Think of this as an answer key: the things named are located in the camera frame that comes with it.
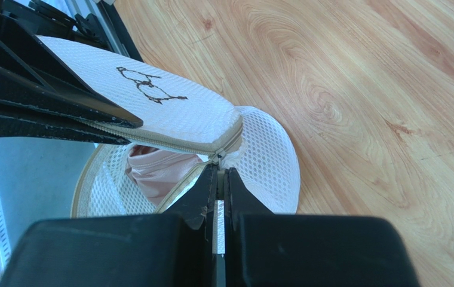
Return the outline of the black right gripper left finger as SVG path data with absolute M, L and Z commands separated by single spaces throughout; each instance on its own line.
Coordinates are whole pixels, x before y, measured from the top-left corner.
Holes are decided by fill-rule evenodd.
M 216 286 L 210 194 L 217 172 L 208 165 L 163 213 L 34 223 L 1 286 Z

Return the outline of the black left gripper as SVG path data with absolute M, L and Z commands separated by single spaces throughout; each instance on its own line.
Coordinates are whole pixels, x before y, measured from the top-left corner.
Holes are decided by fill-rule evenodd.
M 30 1 L 27 6 L 16 1 L 0 1 L 0 15 L 3 15 L 0 16 L 0 104 L 66 117 L 3 112 L 0 138 L 130 143 L 128 139 L 75 121 L 128 128 L 143 126 L 142 119 L 94 91 L 30 33 L 109 50 L 110 42 L 97 16 L 91 13 L 86 17 L 69 16 L 44 1 Z

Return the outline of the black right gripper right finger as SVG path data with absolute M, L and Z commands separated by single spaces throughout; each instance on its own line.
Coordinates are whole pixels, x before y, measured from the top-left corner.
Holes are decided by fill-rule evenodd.
M 224 183 L 227 286 L 419 286 L 389 221 L 276 214 L 236 169 Z

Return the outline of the white mesh laundry bag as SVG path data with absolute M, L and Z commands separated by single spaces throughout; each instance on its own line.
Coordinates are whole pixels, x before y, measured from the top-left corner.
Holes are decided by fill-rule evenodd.
M 136 128 L 86 121 L 130 143 L 95 149 L 77 182 L 72 217 L 161 213 L 192 188 L 208 164 L 236 169 L 271 212 L 297 211 L 296 151 L 271 115 L 253 106 L 235 106 L 200 84 L 120 54 L 50 36 L 41 41 L 94 91 L 143 120 Z M 203 162 L 156 206 L 125 174 L 128 152 L 135 145 L 196 154 Z

